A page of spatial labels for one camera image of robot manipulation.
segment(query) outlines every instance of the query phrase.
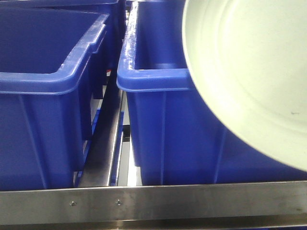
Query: metal frame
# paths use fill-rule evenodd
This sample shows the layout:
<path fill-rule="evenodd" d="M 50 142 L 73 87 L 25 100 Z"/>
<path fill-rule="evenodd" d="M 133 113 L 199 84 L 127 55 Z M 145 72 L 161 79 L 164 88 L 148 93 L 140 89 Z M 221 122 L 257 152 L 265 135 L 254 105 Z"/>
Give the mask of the metal frame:
<path fill-rule="evenodd" d="M 193 229 L 307 225 L 306 197 L 305 181 L 0 192 L 0 223 L 107 222 L 101 228 L 123 229 L 149 220 L 155 221 L 151 229 L 157 223 L 181 223 L 179 229 L 187 223 Z"/>
<path fill-rule="evenodd" d="M 116 87 L 116 77 L 110 78 L 80 188 L 0 192 L 0 229 L 238 229 L 307 225 L 307 181 L 107 187 L 123 96 Z"/>

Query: metal shelf rack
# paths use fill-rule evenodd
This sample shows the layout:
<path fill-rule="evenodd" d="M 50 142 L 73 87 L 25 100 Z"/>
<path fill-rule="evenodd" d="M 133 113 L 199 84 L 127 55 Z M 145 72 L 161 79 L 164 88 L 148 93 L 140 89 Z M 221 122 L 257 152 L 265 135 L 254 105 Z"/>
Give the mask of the metal shelf rack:
<path fill-rule="evenodd" d="M 307 181 L 109 186 L 123 97 L 110 78 L 79 188 L 0 192 L 1 230 L 307 225 Z"/>

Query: plastic crate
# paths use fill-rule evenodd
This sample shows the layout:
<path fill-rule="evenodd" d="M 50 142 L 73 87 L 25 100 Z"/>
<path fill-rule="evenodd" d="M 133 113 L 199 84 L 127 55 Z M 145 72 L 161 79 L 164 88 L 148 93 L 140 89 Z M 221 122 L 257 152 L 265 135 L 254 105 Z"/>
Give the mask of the plastic crate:
<path fill-rule="evenodd" d="M 73 186 L 107 15 L 0 8 L 0 190 Z"/>
<path fill-rule="evenodd" d="M 109 14 L 106 22 L 106 69 L 117 69 L 122 39 L 125 34 L 125 0 L 5 0 L 0 6 L 40 7 Z"/>
<path fill-rule="evenodd" d="M 127 91 L 132 145 L 142 183 L 307 179 L 306 172 L 246 145 L 203 102 L 186 69 L 183 7 L 184 0 L 132 3 L 118 86 Z"/>

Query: shelf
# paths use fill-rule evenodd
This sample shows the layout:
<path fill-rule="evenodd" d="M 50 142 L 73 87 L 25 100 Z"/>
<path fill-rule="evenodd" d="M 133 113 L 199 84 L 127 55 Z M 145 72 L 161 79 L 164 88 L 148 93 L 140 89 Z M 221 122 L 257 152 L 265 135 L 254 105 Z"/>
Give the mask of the shelf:
<path fill-rule="evenodd" d="M 124 98 L 116 79 L 110 79 L 79 188 L 0 192 L 0 229 L 247 229 L 307 225 L 307 181 L 109 186 Z"/>

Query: metal bar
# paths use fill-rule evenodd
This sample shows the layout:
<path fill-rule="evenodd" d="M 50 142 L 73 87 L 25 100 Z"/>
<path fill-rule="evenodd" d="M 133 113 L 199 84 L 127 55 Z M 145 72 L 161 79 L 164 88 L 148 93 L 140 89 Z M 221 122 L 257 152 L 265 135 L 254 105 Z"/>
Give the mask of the metal bar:
<path fill-rule="evenodd" d="M 122 101 L 123 91 L 111 73 L 79 187 L 109 186 Z"/>
<path fill-rule="evenodd" d="M 1 225 L 212 218 L 307 225 L 307 181 L 0 192 Z"/>

